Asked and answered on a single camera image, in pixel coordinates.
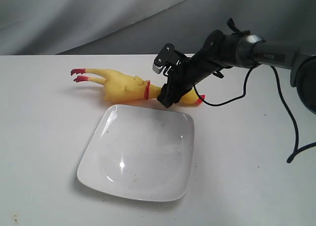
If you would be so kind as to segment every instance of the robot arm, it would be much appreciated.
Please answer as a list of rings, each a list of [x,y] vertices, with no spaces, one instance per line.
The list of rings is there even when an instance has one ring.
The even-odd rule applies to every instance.
[[[316,56],[309,49],[316,51],[316,44],[267,42],[250,31],[240,31],[232,19],[227,24],[233,31],[231,35],[213,31],[191,58],[176,51],[172,44],[162,48],[153,70],[158,74],[163,71],[168,79],[158,101],[168,108],[210,74],[223,78],[222,69],[267,64],[291,69],[291,86],[297,87],[301,101],[316,113]]]

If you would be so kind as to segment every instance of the red band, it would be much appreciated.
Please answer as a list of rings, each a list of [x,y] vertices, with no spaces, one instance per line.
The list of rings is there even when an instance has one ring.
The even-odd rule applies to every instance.
[[[150,86],[150,81],[147,82],[147,86],[145,89],[145,94],[144,94],[145,100],[148,100],[148,98],[149,98],[149,86]]]

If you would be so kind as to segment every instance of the square plate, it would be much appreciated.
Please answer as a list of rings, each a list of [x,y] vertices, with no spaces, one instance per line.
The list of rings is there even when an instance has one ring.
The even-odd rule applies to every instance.
[[[114,105],[100,121],[77,177],[115,196],[177,200],[187,190],[193,146],[194,122],[188,114]]]

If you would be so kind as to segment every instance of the rubber chicken neck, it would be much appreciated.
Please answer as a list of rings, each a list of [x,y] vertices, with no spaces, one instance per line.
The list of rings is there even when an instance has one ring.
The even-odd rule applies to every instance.
[[[73,69],[73,74],[95,74],[100,76],[88,77],[79,75],[74,82],[90,81],[103,85],[105,93],[104,100],[111,102],[128,102],[139,99],[157,98],[161,88],[150,83],[149,80],[144,81],[135,76],[125,75],[119,71],[109,69]],[[181,98],[181,102],[185,104],[200,104],[202,100],[191,90]]]

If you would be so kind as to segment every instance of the gray backdrop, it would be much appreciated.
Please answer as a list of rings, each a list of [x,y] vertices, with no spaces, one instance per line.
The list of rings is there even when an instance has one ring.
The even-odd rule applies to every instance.
[[[250,29],[267,40],[316,38],[314,0],[82,0],[85,5],[80,9],[78,0],[67,1],[61,10],[66,14],[37,28],[32,39],[15,39],[10,49],[5,42],[0,44],[0,52],[157,53],[168,42],[182,52],[194,53],[211,31],[230,33],[226,27],[230,17],[240,29]]]

